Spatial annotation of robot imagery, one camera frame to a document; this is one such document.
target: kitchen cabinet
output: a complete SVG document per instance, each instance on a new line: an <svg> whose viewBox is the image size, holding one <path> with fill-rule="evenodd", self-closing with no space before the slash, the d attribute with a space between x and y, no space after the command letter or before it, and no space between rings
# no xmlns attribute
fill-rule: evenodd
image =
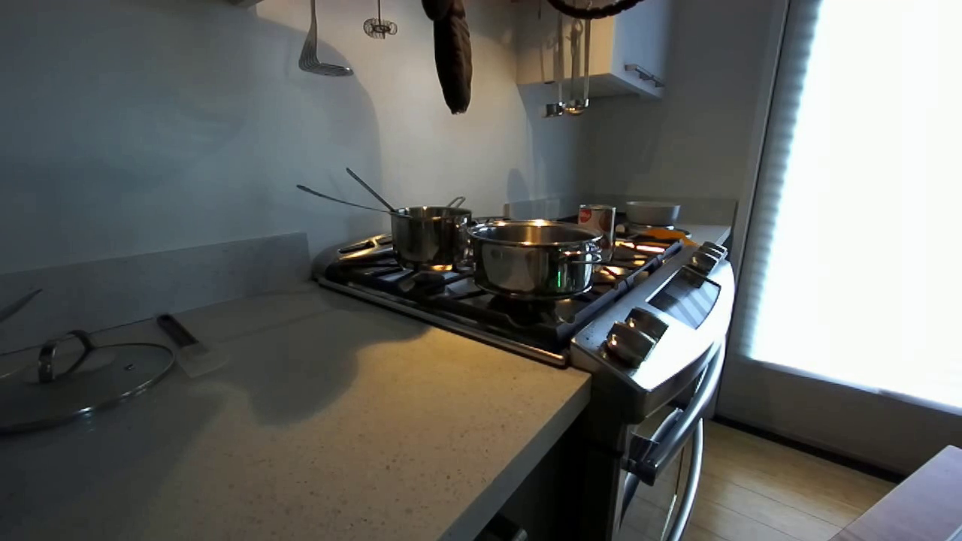
<svg viewBox="0 0 962 541"><path fill-rule="evenodd" d="M561 15L551 3L516 6L516 82L556 85L561 74L578 78L581 19ZM643 0L613 19L589 22L589 92L593 95L662 95L670 34L670 0Z"/></svg>

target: saucepan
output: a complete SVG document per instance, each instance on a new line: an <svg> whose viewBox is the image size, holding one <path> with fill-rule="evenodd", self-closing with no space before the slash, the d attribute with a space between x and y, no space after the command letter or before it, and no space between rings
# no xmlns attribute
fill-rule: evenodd
<svg viewBox="0 0 962 541"><path fill-rule="evenodd" d="M465 239L462 230L473 224L473 211L459 208L462 196L451 200L449 205L423 205L423 208L394 208L389 200L383 200L375 190L371 190L355 171L349 171L371 196L383 201L383 208L363 208L318 190L311 190L298 184L298 190L318 196L325 201L336 201L347 208L357 211L379 211L391 218L391 243L397 256L414 269L414 270L429 270L429 269L455 269L459 264L465 252ZM353 256L366 256L379 252L383 239L371 239L366 250L353 250Z"/></svg>
<svg viewBox="0 0 962 541"><path fill-rule="evenodd" d="M602 264L602 239L574 224L480 221L465 241L477 286L522 301L585 296Z"/></svg>

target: stainless steel oven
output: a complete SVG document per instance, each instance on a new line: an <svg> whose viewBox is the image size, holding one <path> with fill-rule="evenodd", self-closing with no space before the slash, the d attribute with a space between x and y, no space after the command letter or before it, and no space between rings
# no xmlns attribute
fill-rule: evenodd
<svg viewBox="0 0 962 541"><path fill-rule="evenodd" d="M680 538L704 459L735 308L724 248L620 239L588 296L516 301L470 269L408 270L391 250L347 248L316 282L561 371L593 372L569 435L566 531Z"/></svg>

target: oven handle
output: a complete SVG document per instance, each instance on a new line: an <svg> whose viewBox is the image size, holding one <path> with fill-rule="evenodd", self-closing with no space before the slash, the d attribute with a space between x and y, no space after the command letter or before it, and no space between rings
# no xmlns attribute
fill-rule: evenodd
<svg viewBox="0 0 962 541"><path fill-rule="evenodd" d="M724 345L716 344L708 357L709 357L709 372L702 378L695 392L695 403L682 416L670 416L654 435L654 442L631 442L631 453L627 469L639 475L647 483L657 483L660 472L668 467L668 459L682 447L689 433L699 428L704 419L708 406L714 403L720 382L722 382L722 355Z"/></svg>

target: oven door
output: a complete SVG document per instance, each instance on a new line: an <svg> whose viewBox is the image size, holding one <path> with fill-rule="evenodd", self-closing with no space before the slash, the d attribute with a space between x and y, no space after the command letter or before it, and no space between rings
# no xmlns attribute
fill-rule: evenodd
<svg viewBox="0 0 962 541"><path fill-rule="evenodd" d="M628 428L613 538L680 541L695 508L704 462L704 419L720 392L724 345L708 352L708 371L687 406Z"/></svg>

